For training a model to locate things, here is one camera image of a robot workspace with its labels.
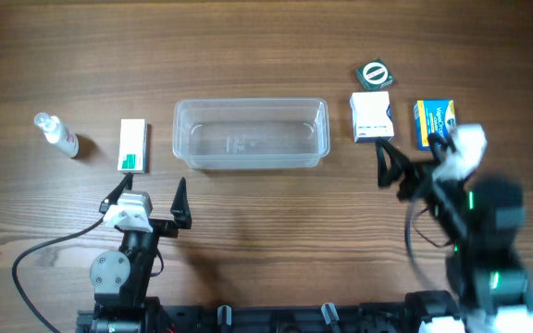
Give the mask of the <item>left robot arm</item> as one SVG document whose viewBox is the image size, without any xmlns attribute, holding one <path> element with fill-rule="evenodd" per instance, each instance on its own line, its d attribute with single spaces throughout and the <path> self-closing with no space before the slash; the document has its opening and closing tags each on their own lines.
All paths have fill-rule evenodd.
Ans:
<svg viewBox="0 0 533 333">
<path fill-rule="evenodd" d="M 94 310 L 80 314 L 78 332 L 176 332 L 175 322 L 156 297 L 149 297 L 150 279 L 162 238 L 176 239 L 192 226 L 186 179 L 181 179 L 170 207 L 172 219 L 152 218 L 150 196 L 132 188 L 133 175 L 124 179 L 101 202 L 103 222 L 122 233 L 117 250 L 98 255 L 90 269 Z"/>
</svg>

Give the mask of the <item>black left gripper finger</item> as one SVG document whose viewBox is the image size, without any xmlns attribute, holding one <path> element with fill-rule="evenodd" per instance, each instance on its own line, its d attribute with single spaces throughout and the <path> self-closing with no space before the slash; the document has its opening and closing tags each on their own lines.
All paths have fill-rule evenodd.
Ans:
<svg viewBox="0 0 533 333">
<path fill-rule="evenodd" d="M 99 212 L 106 213 L 109 207 L 118 203 L 118 198 L 124 191 L 130 191 L 132 189 L 133 174 L 127 173 L 117 187 L 112 190 L 100 203 Z"/>
<path fill-rule="evenodd" d="M 170 213 L 175 222 L 191 222 L 192 213 L 188 204 L 186 179 L 181 178 L 173 203 L 170 207 Z"/>
</svg>

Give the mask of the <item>green round-label box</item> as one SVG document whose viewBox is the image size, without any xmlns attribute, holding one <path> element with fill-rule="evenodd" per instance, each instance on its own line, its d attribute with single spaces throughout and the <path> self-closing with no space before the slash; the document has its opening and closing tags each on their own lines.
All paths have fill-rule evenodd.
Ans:
<svg viewBox="0 0 533 333">
<path fill-rule="evenodd" d="M 394 81 L 394 76 L 381 59 L 373 60 L 357 68 L 355 77 L 368 92 L 379 91 Z"/>
</svg>

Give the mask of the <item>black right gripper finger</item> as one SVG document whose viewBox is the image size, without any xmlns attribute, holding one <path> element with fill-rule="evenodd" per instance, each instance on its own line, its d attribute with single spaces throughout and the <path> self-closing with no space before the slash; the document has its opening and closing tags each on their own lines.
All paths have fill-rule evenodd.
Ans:
<svg viewBox="0 0 533 333">
<path fill-rule="evenodd" d="M 382 138 L 377 138 L 375 147 L 378 159 L 378 186 L 387 188 L 399 177 L 399 168 L 395 165 L 395 148 Z"/>
<path fill-rule="evenodd" d="M 402 174 L 412 170 L 412 161 L 393 146 L 388 140 L 379 139 L 379 173 L 380 174 Z"/>
</svg>

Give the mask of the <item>white medicine box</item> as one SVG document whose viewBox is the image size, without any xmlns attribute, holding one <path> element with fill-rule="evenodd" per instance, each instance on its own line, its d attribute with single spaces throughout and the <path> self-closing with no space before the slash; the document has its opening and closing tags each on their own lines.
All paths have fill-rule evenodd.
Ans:
<svg viewBox="0 0 533 333">
<path fill-rule="evenodd" d="M 388 92 L 354 92 L 350 107 L 355 142 L 372 142 L 377 138 L 390 140 L 394 136 Z"/>
</svg>

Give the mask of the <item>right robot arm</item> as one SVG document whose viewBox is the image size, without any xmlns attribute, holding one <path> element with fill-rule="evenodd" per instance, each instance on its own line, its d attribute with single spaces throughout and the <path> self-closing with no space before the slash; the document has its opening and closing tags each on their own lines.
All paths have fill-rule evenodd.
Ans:
<svg viewBox="0 0 533 333">
<path fill-rule="evenodd" d="M 499 177 L 441 180 L 434 172 L 455 152 L 451 140 L 437 139 L 429 161 L 413 162 L 384 139 L 377 139 L 378 185 L 398 182 L 397 197 L 425 202 L 453 247 L 446 276 L 457 294 L 467 332 L 533 332 L 533 291 L 515 250 L 526 213 L 523 190 Z"/>
</svg>

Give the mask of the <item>blue yellow VapoDrops box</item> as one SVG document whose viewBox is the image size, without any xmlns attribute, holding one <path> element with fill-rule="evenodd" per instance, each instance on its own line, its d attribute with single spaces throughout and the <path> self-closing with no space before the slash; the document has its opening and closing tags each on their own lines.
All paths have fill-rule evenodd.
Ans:
<svg viewBox="0 0 533 333">
<path fill-rule="evenodd" d="M 418 100 L 414 104 L 415 133 L 419 151 L 429 151 L 429 135 L 448 138 L 456 127 L 453 100 Z"/>
</svg>

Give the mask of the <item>white green box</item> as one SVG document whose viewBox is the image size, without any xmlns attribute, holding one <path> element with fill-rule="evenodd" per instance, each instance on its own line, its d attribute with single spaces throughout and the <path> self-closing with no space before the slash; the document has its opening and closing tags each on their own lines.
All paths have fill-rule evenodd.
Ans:
<svg viewBox="0 0 533 333">
<path fill-rule="evenodd" d="M 147 169 L 147 122 L 122 119 L 119 133 L 118 171 L 145 173 Z"/>
</svg>

